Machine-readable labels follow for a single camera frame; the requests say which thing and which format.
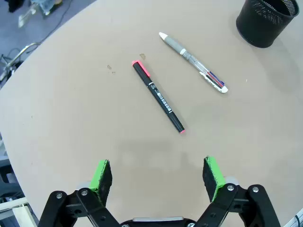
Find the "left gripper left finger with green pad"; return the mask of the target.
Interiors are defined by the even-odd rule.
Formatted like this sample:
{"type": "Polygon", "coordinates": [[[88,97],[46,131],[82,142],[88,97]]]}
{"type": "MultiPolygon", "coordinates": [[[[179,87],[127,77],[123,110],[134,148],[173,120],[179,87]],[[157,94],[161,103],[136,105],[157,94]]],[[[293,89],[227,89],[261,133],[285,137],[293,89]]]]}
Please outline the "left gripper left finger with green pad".
{"type": "Polygon", "coordinates": [[[79,218],[88,218],[93,227],[121,227],[106,208],[111,185],[110,162],[101,160],[88,187],[49,195],[38,227],[73,227],[79,218]]]}

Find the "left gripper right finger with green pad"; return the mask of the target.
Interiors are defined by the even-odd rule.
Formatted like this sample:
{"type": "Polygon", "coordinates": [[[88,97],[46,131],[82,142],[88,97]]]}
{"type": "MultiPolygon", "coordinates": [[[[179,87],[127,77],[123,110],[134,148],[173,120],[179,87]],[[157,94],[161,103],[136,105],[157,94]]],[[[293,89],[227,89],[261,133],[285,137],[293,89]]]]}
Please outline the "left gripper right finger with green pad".
{"type": "Polygon", "coordinates": [[[214,157],[204,158],[203,181],[210,204],[194,227],[221,227],[226,216],[238,213],[244,227],[281,227],[265,188],[247,189],[226,182],[214,157]]]}

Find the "black pen with pink cap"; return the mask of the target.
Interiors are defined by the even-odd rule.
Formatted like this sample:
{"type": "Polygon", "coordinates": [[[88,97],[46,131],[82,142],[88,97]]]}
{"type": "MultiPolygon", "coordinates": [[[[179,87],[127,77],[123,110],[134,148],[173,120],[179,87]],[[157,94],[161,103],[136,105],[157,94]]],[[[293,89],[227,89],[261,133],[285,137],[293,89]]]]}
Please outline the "black pen with pink cap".
{"type": "Polygon", "coordinates": [[[141,78],[145,86],[148,88],[150,93],[153,95],[161,109],[164,111],[164,113],[167,115],[171,123],[174,125],[178,133],[182,134],[185,132],[185,128],[183,127],[180,120],[175,115],[174,111],[166,101],[166,99],[163,97],[162,93],[158,90],[154,82],[150,78],[150,74],[147,71],[147,69],[144,67],[142,62],[140,60],[136,60],[132,62],[132,67],[137,72],[138,76],[141,78]]]}

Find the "black mesh pen holder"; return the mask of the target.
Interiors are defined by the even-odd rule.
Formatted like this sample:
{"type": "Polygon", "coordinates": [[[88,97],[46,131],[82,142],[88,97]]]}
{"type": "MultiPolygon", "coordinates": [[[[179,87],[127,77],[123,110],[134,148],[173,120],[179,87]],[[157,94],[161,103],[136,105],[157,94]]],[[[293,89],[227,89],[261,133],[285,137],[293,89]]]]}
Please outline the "black mesh pen holder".
{"type": "Polygon", "coordinates": [[[248,43],[267,48],[298,14],[296,0],[245,0],[236,27],[248,43]]]}

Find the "chrome metal frame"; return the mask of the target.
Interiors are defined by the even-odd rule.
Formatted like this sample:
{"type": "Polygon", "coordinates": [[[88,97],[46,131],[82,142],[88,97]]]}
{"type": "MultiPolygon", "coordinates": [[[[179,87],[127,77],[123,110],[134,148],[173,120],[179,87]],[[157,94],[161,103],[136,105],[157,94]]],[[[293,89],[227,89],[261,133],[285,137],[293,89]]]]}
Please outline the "chrome metal frame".
{"type": "Polygon", "coordinates": [[[26,53],[27,50],[33,46],[38,47],[41,43],[35,42],[29,45],[26,45],[23,49],[19,50],[17,55],[13,58],[8,56],[4,56],[3,54],[0,56],[0,82],[2,82],[5,78],[8,77],[9,73],[13,75],[14,71],[17,69],[16,64],[21,62],[21,55],[26,53]]]}

